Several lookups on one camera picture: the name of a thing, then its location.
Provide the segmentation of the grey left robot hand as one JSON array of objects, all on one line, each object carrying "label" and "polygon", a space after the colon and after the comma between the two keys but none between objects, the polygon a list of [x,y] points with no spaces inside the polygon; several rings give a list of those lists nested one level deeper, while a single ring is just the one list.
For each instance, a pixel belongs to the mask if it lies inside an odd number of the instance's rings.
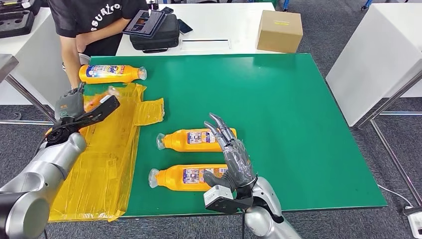
[{"label": "grey left robot hand", "polygon": [[59,98],[54,109],[55,120],[59,121],[67,117],[77,118],[85,113],[84,86],[85,83],[80,83],[77,88],[69,90]]}]

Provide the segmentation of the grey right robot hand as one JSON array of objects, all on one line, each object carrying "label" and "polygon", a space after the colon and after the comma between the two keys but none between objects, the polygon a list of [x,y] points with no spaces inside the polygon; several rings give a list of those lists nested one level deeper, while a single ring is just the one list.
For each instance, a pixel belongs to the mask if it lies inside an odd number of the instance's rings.
[{"label": "grey right robot hand", "polygon": [[216,125],[204,121],[204,125],[211,130],[220,145],[227,170],[220,178],[214,176],[209,171],[205,171],[204,181],[211,187],[221,185],[229,188],[232,192],[251,184],[256,175],[246,148],[234,132],[227,126],[224,120],[214,113],[209,113]]}]

